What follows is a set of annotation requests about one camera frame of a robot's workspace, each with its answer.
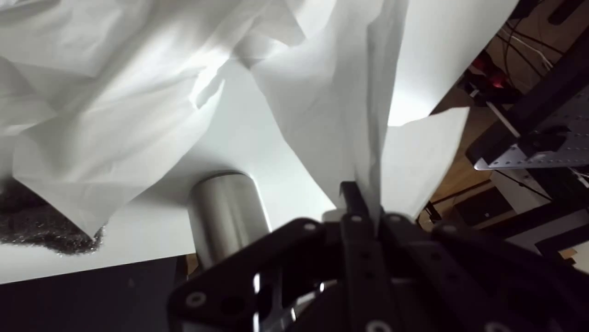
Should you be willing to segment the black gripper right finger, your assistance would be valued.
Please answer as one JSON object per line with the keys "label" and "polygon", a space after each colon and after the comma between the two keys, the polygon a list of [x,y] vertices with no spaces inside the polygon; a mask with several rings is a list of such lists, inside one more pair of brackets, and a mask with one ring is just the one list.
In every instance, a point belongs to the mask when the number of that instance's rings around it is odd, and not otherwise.
{"label": "black gripper right finger", "polygon": [[379,225],[379,234],[415,266],[438,316],[452,319],[460,332],[484,332],[484,293],[447,249],[399,214],[388,214]]}

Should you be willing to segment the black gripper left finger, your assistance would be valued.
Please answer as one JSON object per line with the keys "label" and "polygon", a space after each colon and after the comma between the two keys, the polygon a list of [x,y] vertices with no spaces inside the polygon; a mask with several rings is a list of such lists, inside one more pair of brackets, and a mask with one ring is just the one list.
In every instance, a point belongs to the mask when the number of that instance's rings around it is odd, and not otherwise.
{"label": "black gripper left finger", "polygon": [[340,194],[344,286],[351,332],[392,332],[390,282],[368,207],[351,181],[340,185]]}

